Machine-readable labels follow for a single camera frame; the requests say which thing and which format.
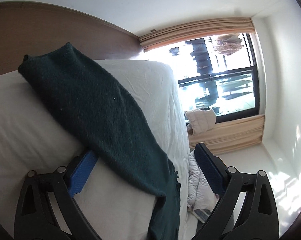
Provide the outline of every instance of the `curtain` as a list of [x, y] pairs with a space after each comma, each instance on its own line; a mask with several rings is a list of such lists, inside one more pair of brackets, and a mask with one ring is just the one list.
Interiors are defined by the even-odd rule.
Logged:
[[140, 37], [139, 40], [144, 52], [147, 52], [151, 49], [165, 45], [198, 39], [205, 36], [230, 33], [253, 33], [254, 31], [255, 28], [251, 18], [231, 17], [177, 25], [154, 31]]
[[189, 147], [203, 142], [213, 154], [240, 150], [261, 143], [264, 115], [215, 124], [214, 128], [198, 135], [188, 135]]

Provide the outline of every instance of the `white bed sheet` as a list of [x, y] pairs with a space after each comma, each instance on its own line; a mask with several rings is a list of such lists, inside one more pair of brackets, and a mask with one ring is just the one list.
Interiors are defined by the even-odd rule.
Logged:
[[[179, 239], [194, 234], [187, 222], [188, 136], [169, 66], [142, 60], [98, 60], [131, 93], [156, 141], [179, 173]], [[54, 171], [79, 155], [83, 146], [50, 116], [17, 71], [0, 76], [0, 223], [12, 235], [19, 192], [29, 170]], [[84, 215], [103, 240], [145, 239], [155, 197], [118, 177], [102, 161], [83, 191], [75, 196]], [[57, 215], [63, 230], [67, 227]]]

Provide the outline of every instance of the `brown wooden panel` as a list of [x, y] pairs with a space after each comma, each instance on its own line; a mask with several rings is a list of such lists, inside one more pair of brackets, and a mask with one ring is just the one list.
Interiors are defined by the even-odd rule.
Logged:
[[0, 3], [0, 75], [16, 70], [25, 54], [42, 55], [66, 42], [92, 59], [141, 52], [137, 36], [87, 14], [43, 3]]

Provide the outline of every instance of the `blue gripper pad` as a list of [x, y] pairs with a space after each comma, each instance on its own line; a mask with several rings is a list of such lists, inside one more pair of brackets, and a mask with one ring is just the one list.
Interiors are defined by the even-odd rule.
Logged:
[[70, 197], [80, 193], [92, 172], [98, 156], [91, 150], [87, 151], [69, 178], [68, 193]]
[[203, 147], [201, 144], [196, 145], [195, 159], [198, 163], [198, 166], [202, 170], [212, 191], [215, 194], [223, 195], [226, 189], [224, 186], [224, 178], [222, 174], [220, 174], [212, 158], [215, 157], [212, 155], [212, 153], [208, 150], [206, 146]]

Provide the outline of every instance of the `window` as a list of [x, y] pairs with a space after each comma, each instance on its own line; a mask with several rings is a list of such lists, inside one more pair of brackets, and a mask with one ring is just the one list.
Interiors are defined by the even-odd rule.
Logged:
[[258, 74], [250, 34], [183, 41], [153, 49], [145, 56], [171, 66], [184, 111], [210, 107], [217, 115], [216, 122], [259, 114]]

